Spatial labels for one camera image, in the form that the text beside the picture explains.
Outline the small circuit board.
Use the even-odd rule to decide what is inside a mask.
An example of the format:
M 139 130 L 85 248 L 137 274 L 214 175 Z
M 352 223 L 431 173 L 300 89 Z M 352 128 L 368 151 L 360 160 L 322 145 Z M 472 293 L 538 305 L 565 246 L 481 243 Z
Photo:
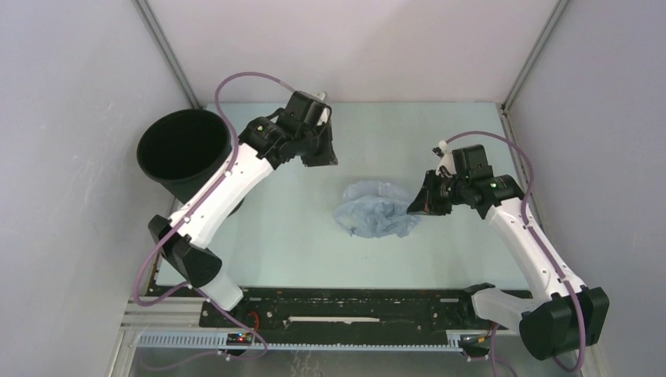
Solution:
M 251 333 L 228 333 L 225 344 L 227 346 L 252 346 L 254 343 L 254 336 Z

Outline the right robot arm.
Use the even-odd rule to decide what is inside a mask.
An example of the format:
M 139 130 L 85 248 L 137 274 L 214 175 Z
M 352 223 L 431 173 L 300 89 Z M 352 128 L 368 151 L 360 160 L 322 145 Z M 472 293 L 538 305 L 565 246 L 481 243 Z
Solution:
M 458 304 L 458 321 L 477 328 L 489 320 L 517 331 L 539 361 L 597 344 L 609 297 L 600 287 L 588 287 L 536 227 L 514 178 L 494 174 L 482 145 L 451 150 L 442 141 L 433 152 L 440 162 L 426 172 L 408 214 L 445 216 L 458 205 L 477 211 L 506 245 L 532 294 L 518 298 L 479 284 Z

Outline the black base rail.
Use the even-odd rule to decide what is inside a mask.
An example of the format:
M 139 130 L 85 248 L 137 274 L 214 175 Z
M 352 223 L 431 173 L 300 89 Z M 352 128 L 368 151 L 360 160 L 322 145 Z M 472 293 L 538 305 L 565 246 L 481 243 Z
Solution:
M 238 328 L 230 317 L 244 324 Z M 455 349 L 490 333 L 465 289 L 248 287 L 229 317 L 206 299 L 195 326 L 228 349 Z M 251 333 L 252 346 L 227 346 L 228 333 Z

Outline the black trash bin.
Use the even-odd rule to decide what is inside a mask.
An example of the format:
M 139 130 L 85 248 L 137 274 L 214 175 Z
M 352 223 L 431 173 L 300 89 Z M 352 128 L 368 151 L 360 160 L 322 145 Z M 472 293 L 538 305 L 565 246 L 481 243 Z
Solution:
M 184 109 L 155 121 L 141 136 L 138 166 L 185 204 L 230 157 L 228 123 L 205 109 Z

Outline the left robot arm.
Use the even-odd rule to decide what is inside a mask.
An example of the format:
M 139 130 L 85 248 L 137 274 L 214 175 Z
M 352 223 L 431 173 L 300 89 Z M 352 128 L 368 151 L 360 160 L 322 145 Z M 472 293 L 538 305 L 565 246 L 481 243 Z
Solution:
M 248 317 L 243 290 L 209 249 L 223 221 L 278 167 L 300 158 L 306 167 L 334 166 L 331 113 L 325 94 L 292 93 L 287 105 L 250 121 L 232 154 L 202 188 L 168 218 L 148 224 L 156 248 L 186 285 L 218 304 L 218 317 L 239 327 Z

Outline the right corner frame post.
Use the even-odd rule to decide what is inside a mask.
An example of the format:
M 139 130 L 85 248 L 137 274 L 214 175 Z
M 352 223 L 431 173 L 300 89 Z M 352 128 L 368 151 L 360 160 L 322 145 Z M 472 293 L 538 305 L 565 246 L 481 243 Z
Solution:
M 511 108 L 514 106 L 522 91 L 522 88 L 524 87 L 532 70 L 536 66 L 540 56 L 549 43 L 556 27 L 560 24 L 561 18 L 569 8 L 570 3 L 570 0 L 557 0 L 555 2 L 551 13 L 546 20 L 546 23 L 542 27 L 542 30 L 540 31 L 534 45 L 532 46 L 529 55 L 525 60 L 525 63 L 522 65 L 518 76 L 514 80 L 512 87 L 510 88 L 504 102 L 502 103 L 502 109 L 504 110 L 505 114 L 508 114 Z

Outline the corner frame post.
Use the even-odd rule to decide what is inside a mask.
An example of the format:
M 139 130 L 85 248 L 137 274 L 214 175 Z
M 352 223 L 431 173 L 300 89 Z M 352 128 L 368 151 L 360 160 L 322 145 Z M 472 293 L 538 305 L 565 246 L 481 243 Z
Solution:
M 190 84 L 184 69 L 178 61 L 174 49 L 172 48 L 165 32 L 163 31 L 159 19 L 150 4 L 150 1 L 133 0 L 132 3 L 136 8 L 139 17 L 144 22 L 148 33 L 156 44 L 157 50 L 163 57 L 170 73 L 174 77 L 189 106 L 191 108 L 202 108 L 203 106 L 195 95 L 192 85 Z
M 512 87 L 510 88 L 504 102 L 502 103 L 502 109 L 504 110 L 505 114 L 508 114 L 511 108 L 514 106 L 522 91 L 522 88 L 524 87 L 532 70 L 536 66 L 540 56 L 549 43 L 556 27 L 560 24 L 561 18 L 569 8 L 570 3 L 570 0 L 557 0 L 555 2 L 551 13 L 546 20 L 546 23 L 542 27 L 542 30 L 540 31 L 534 45 L 532 46 L 529 55 L 525 60 L 525 63 L 522 65 L 518 76 L 514 80 Z

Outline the left corner frame post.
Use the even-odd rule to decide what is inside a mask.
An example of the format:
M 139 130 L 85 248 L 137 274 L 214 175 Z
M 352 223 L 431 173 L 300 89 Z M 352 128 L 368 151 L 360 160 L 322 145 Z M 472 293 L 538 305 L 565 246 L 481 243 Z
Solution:
M 190 84 L 184 69 L 178 61 L 174 49 L 172 48 L 165 32 L 163 31 L 159 19 L 150 4 L 150 1 L 133 0 L 132 3 L 136 8 L 139 17 L 144 22 L 148 33 L 156 44 L 157 50 L 163 57 L 170 73 L 174 77 L 189 106 L 191 108 L 202 108 L 203 106 L 195 95 L 192 85 Z

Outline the blue plastic trash bag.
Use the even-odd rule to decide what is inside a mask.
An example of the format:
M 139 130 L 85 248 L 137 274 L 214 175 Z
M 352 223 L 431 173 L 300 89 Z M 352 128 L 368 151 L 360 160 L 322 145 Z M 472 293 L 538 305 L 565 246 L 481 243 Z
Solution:
M 358 181 L 344 190 L 342 204 L 332 211 L 335 223 L 350 236 L 382 238 L 408 236 L 420 218 L 408 214 L 410 196 L 403 188 L 384 181 Z

